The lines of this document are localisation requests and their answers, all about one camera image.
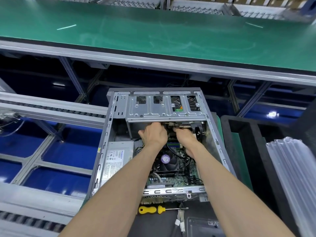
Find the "open computer chassis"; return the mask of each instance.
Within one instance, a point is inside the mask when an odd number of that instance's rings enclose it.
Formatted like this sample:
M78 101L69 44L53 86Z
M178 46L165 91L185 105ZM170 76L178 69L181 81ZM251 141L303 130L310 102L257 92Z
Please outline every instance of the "open computer chassis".
M137 132L150 122L161 122L166 126L168 143L153 164L142 204L191 199L207 201L199 171L194 160L186 156L185 149L177 142L172 131L174 126L192 130L207 150L235 175L200 88L111 88L107 97L109 108L87 199L141 150ZM169 155L166 159L172 169L161 166L164 154Z

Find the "person's left arm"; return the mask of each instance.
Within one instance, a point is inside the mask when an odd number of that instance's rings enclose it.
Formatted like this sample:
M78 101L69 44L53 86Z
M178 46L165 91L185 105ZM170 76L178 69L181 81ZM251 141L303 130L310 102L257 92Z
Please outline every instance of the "person's left arm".
M167 131L152 123L138 132L141 152L112 176L69 222L59 237L126 237L132 226L152 164L167 143Z

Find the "person's left hand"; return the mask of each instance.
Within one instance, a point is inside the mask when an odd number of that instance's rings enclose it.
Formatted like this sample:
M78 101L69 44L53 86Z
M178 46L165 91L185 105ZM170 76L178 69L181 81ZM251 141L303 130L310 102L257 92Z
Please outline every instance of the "person's left hand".
M159 122L153 122L146 126L145 130L140 130L138 134L145 146L156 145L161 149L168 141L167 131Z

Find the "screwdriver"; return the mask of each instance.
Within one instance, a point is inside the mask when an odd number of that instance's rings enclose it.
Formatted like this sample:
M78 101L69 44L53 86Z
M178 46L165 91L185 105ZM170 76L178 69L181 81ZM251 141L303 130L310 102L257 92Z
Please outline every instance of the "screwdriver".
M174 210L187 210L188 208L173 208L173 209L166 209L164 207L162 207L161 205L158 206L158 208L154 207L154 206L151 206L151 207L146 207L146 206L140 206L138 208L138 212L140 214L146 214L146 213L151 213L151 214L154 214L154 213L158 213L158 214L161 214L162 212L165 212L165 211L174 211Z

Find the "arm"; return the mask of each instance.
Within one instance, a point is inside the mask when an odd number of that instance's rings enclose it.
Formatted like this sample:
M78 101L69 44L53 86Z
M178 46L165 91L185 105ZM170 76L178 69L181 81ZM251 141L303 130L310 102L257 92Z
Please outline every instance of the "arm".
M282 220L227 171L189 130L175 131L187 154L197 163L208 198L227 237L294 237Z
M82 207L59 237L125 237L132 226L152 164L167 143L167 131L152 123L138 132L141 152L112 176Z

